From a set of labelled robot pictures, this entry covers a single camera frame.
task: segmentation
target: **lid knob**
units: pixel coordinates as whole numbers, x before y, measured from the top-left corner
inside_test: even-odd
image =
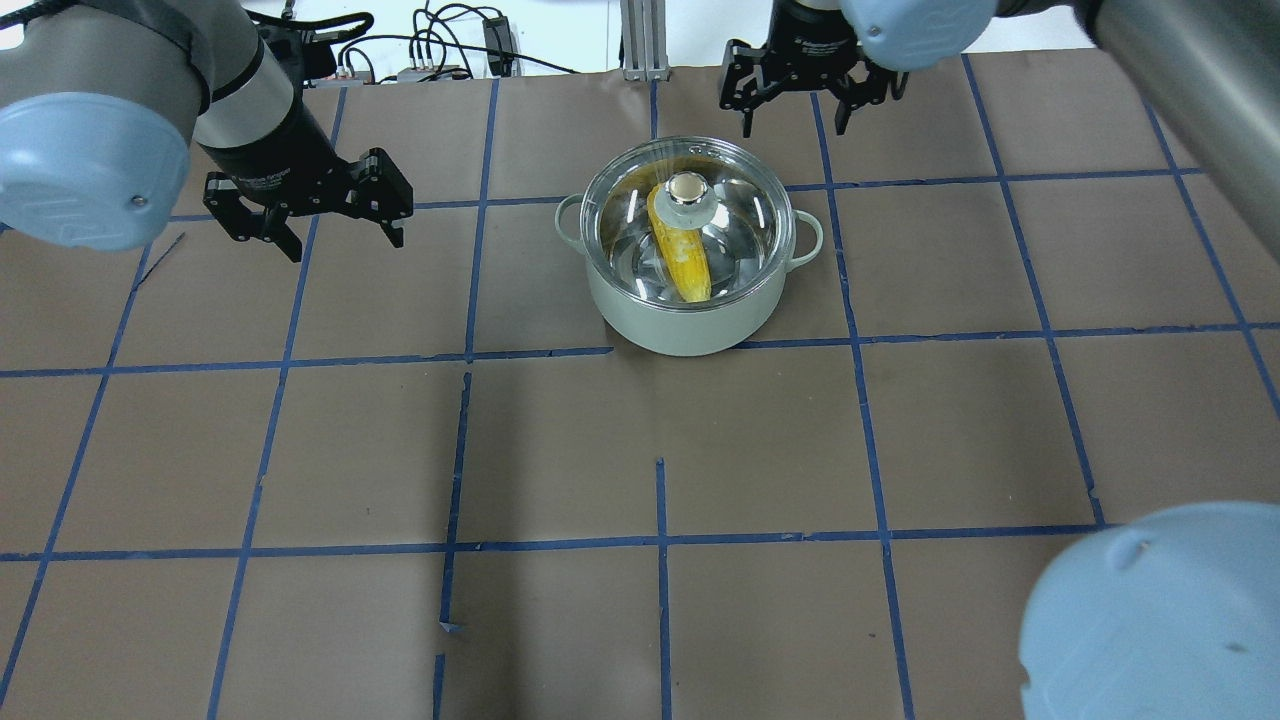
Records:
[[[689,170],[676,173],[667,179],[667,195],[681,205],[696,204],[709,188],[707,178]]]

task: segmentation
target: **glass lid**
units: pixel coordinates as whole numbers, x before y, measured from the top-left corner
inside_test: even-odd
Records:
[[[668,137],[617,158],[582,201],[595,268],[639,301],[703,310],[754,292],[794,237],[778,178],[751,154],[707,137]]]

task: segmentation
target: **yellow corn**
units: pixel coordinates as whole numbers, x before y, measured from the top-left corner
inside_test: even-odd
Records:
[[[658,238],[658,249],[667,263],[667,272],[676,283],[676,291],[685,302],[701,302],[712,299],[712,273],[707,266],[707,250],[703,247],[701,231],[684,231],[662,222],[654,208],[660,186],[654,186],[645,202],[653,234]]]

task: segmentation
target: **cooking pot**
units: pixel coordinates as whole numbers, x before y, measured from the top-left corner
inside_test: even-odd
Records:
[[[576,204],[579,237],[563,227]],[[796,220],[817,234],[800,258]],[[787,273],[823,245],[822,223],[791,208],[764,163],[710,137],[666,137],[623,152],[586,193],[559,204],[556,231],[586,256],[591,299],[618,333],[684,356],[732,347],[758,331],[777,307]],[[696,263],[672,255],[671,238],[694,242],[695,251],[700,243],[701,252],[690,256]],[[703,291],[690,295],[681,279],[698,274]]]

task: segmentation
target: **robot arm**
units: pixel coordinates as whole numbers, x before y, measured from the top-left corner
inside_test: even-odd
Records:
[[[403,243],[403,174],[376,147],[338,158],[236,0],[42,0],[22,13],[23,44],[0,54],[5,224],[60,245],[145,245],[169,222],[195,138],[223,170],[205,205],[236,240],[298,261],[285,220],[338,211]]]
[[[1280,260],[1280,0],[776,0],[760,49],[731,40],[721,106],[828,90],[836,132],[902,95],[906,73],[954,56],[992,17],[1071,6]],[[865,76],[850,72],[863,65]]]

